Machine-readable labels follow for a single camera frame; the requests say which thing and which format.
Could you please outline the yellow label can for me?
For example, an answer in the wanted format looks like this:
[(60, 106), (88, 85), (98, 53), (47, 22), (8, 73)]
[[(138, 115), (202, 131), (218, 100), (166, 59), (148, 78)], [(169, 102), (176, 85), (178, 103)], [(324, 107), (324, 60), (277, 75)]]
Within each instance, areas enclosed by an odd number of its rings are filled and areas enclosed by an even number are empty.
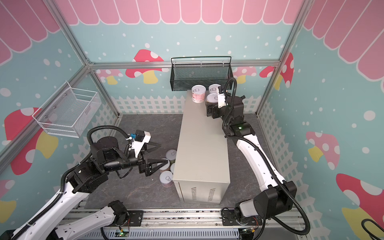
[(218, 94), (209, 94), (207, 96), (207, 102), (210, 104), (217, 104), (218, 103)]

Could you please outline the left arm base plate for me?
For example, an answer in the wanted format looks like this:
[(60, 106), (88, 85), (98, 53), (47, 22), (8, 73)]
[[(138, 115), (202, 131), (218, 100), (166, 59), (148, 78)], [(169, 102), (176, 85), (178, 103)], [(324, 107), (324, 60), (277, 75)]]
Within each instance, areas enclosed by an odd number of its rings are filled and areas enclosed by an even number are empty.
[(116, 221), (119, 227), (140, 227), (143, 220), (144, 211), (128, 210), (122, 213)]

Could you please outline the pink front can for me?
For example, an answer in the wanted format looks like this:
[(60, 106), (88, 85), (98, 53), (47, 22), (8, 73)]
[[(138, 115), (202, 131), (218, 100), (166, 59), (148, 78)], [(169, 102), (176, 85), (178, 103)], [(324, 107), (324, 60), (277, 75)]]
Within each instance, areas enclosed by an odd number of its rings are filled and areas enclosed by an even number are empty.
[(173, 173), (171, 171), (164, 171), (159, 176), (160, 182), (165, 188), (171, 187), (173, 182)]

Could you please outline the pink label can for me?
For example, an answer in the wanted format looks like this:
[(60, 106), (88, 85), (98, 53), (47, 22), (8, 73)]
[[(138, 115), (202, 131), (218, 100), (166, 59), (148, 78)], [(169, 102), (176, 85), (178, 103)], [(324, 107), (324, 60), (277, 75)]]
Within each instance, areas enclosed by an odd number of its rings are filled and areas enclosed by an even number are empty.
[(194, 103), (203, 103), (206, 98), (206, 87), (203, 85), (195, 85), (192, 87), (192, 101)]

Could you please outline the blue label can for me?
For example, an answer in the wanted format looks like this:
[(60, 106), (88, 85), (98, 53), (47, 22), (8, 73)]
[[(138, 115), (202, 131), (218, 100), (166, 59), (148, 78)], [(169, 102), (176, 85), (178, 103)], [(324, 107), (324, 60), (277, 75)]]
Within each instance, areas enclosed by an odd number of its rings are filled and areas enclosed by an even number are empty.
[(219, 94), (220, 93), (219, 87), (221, 87), (221, 85), (219, 85), (219, 84), (212, 84), (212, 85), (209, 86), (209, 92), (211, 94)]

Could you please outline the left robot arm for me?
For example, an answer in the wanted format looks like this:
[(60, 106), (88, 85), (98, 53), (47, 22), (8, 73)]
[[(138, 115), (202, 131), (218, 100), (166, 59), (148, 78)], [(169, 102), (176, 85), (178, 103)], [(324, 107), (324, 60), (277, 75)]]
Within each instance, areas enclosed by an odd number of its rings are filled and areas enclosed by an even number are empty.
[(76, 166), (61, 177), (58, 192), (22, 227), (5, 231), (2, 240), (76, 240), (94, 229), (114, 224), (118, 227), (131, 223), (131, 217), (120, 201), (113, 201), (98, 212), (68, 225), (62, 219), (82, 200), (109, 179), (109, 173), (120, 170), (139, 172), (147, 177), (167, 162), (145, 159), (146, 153), (161, 147), (150, 141), (149, 132), (137, 130), (127, 134), (116, 126), (94, 127), (87, 133), (90, 152)]

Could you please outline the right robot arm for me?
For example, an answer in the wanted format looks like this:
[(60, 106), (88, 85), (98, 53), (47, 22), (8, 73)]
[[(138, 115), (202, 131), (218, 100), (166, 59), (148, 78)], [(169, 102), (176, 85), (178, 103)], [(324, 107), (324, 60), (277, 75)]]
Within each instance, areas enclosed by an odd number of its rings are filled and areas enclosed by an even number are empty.
[[(225, 138), (232, 140), (245, 156), (252, 168), (260, 193), (249, 200), (236, 204), (233, 210), (222, 210), (223, 224), (238, 224), (244, 226), (241, 236), (245, 239), (257, 240), (263, 234), (267, 220), (274, 220), (287, 231), (305, 236), (311, 230), (310, 220), (304, 209), (295, 199), (297, 186), (294, 182), (286, 181), (276, 170), (260, 146), (256, 132), (245, 121), (244, 96), (238, 97), (237, 80), (230, 78), (224, 85), (218, 87), (218, 102), (207, 104), (207, 116), (221, 118)], [(278, 215), (296, 208), (303, 221), (304, 228), (297, 230), (282, 220)]]

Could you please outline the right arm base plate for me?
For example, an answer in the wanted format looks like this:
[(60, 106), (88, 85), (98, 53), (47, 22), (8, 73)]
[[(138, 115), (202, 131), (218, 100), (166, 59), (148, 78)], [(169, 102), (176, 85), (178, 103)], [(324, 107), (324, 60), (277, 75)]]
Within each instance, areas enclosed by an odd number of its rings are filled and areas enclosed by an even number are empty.
[(221, 210), (222, 224), (223, 226), (239, 226), (237, 221), (235, 210), (223, 208)]

